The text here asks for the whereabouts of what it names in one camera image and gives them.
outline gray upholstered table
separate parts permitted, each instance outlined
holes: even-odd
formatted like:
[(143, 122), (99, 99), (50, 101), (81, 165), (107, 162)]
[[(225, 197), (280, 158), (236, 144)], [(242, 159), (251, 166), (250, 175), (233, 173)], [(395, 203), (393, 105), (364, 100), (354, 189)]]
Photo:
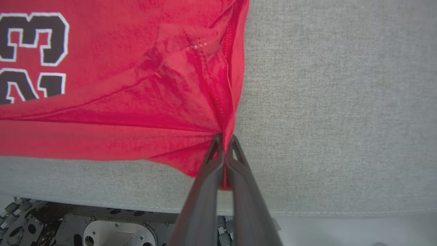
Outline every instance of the gray upholstered table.
[[(235, 133), (273, 214), (437, 211), (436, 27), (432, 0), (251, 1)], [(1, 193), (73, 204), (178, 212), (192, 182), (146, 161), (0, 158)]]

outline red fabric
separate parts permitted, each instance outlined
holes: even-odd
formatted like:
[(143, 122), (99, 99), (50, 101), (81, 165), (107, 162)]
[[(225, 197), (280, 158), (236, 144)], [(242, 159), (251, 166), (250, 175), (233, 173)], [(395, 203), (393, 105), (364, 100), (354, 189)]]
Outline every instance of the red fabric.
[[(1, 0), (1, 13), (56, 12), (69, 24), (68, 54), (40, 64), (17, 48), (33, 87), (66, 74), (65, 93), (0, 105), (0, 155), (148, 159), (195, 176), (215, 133), (232, 136), (243, 81), (247, 0)], [(20, 35), (12, 32), (11, 40)], [(47, 44), (41, 33), (39, 45)]]

